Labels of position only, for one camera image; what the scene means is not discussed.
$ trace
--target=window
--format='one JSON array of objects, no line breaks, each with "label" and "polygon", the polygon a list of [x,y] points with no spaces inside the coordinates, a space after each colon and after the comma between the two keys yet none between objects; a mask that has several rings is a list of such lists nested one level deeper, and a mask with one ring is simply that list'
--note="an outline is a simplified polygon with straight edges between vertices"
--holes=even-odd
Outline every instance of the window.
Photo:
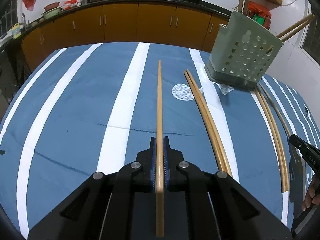
[{"label": "window", "polygon": [[309,24],[302,48],[320,65],[320,19],[317,17]]},{"label": "window", "polygon": [[17,0],[9,0],[0,11],[0,36],[18,22]]}]

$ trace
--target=striped tablecloth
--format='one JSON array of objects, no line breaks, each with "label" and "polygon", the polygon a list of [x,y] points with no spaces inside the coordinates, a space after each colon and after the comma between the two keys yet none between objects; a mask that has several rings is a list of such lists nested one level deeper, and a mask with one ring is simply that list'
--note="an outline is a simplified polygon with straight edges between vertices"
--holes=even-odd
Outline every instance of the striped tablecloth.
[{"label": "striped tablecloth", "polygon": [[[149,146],[156,132],[157,64],[162,62],[163,129],[172,148],[201,170],[217,164],[183,71],[189,69],[220,133],[234,179],[291,228],[303,188],[284,129],[275,116],[290,171],[281,192],[270,127],[256,96],[212,83],[209,53],[149,43],[103,43],[53,52],[19,90],[1,123],[0,203],[27,237],[29,230],[95,171],[118,171]],[[289,129],[318,147],[319,130],[305,102],[264,75]]]}]

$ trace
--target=tablecloth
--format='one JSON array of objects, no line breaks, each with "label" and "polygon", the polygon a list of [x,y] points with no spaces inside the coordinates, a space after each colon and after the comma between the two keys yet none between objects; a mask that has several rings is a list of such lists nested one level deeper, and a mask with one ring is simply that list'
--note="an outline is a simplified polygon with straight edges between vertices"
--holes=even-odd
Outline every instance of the tablecloth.
[{"label": "tablecloth", "polygon": [[[156,136],[158,60],[162,63],[163,131],[172,148],[202,171],[218,171],[211,144],[183,71],[204,93],[233,177],[291,228],[300,212],[301,174],[276,116],[291,190],[281,192],[270,127],[254,93],[210,82],[209,53],[170,45],[120,42],[53,52],[10,104],[0,132],[0,203],[15,227],[29,230],[95,171],[117,172]],[[267,89],[292,133],[320,145],[303,98],[264,75]]]}]

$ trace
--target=utensil holder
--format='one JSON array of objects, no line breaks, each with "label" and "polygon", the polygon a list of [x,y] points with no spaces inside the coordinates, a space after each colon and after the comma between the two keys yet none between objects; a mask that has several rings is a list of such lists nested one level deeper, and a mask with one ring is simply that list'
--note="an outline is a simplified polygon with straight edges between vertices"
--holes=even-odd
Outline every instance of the utensil holder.
[{"label": "utensil holder", "polygon": [[282,45],[266,28],[233,11],[228,25],[220,24],[205,70],[213,82],[253,90]]}]

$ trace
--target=human hand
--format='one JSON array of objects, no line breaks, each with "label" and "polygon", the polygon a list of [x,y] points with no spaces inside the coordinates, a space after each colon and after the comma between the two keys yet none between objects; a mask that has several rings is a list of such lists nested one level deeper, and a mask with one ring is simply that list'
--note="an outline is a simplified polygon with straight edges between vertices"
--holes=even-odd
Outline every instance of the human hand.
[{"label": "human hand", "polygon": [[319,205],[320,204],[320,194],[315,196],[316,194],[316,186],[319,185],[319,179],[316,177],[316,175],[313,175],[312,177],[312,181],[309,185],[309,188],[307,190],[306,193],[306,197],[304,199],[304,201],[302,202],[302,210],[305,211],[306,208],[309,208],[311,203],[315,204],[315,205]]}]

